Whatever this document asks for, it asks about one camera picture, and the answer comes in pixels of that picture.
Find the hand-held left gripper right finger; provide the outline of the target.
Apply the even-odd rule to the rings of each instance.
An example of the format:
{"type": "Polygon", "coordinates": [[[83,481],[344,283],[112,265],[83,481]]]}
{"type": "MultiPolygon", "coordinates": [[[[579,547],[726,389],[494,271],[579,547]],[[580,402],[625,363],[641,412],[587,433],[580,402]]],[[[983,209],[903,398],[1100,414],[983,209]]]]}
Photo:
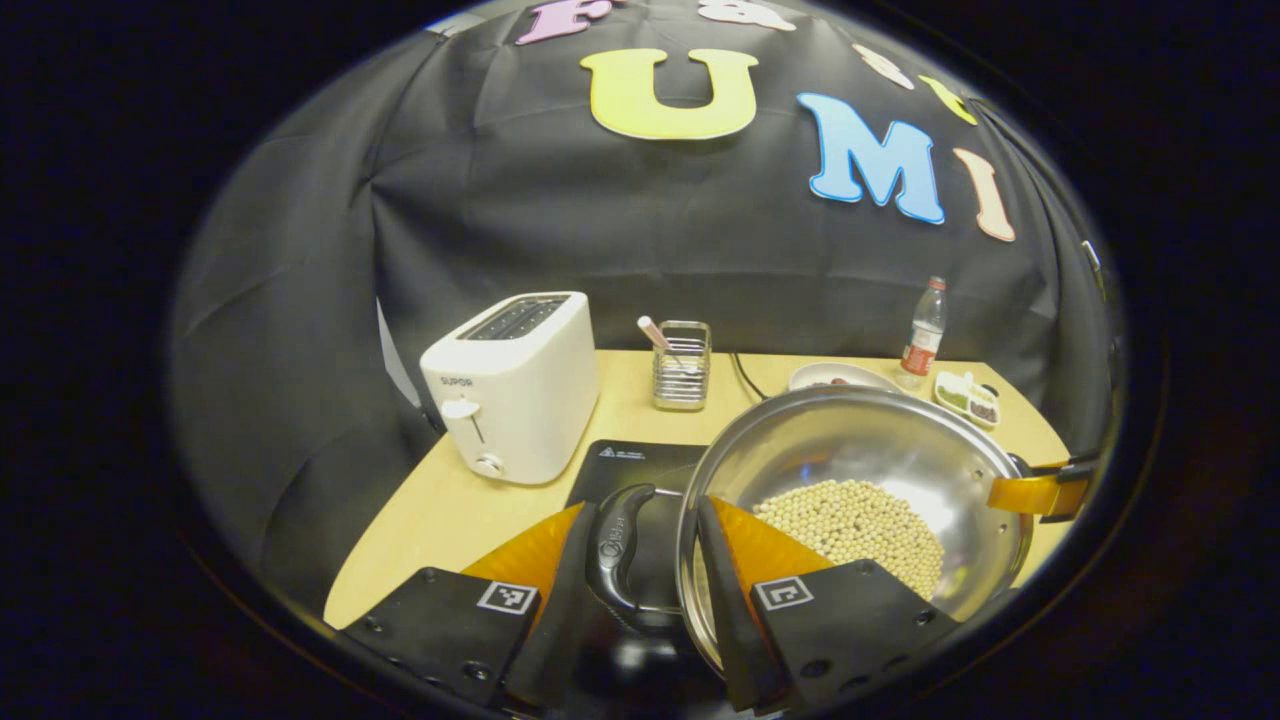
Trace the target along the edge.
{"type": "Polygon", "coordinates": [[[737,710],[808,712],[869,694],[957,629],[878,562],[832,564],[721,498],[698,500],[698,542],[737,710]]]}

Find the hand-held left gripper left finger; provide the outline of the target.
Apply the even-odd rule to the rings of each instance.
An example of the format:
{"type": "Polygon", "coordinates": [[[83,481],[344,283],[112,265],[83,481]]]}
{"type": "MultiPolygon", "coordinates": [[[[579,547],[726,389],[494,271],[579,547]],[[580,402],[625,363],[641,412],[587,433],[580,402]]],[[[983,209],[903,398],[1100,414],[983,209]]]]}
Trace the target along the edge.
{"type": "Polygon", "coordinates": [[[572,503],[461,571],[420,568],[339,633],[399,682],[475,712],[559,705],[589,625],[598,510],[572,503]]]}

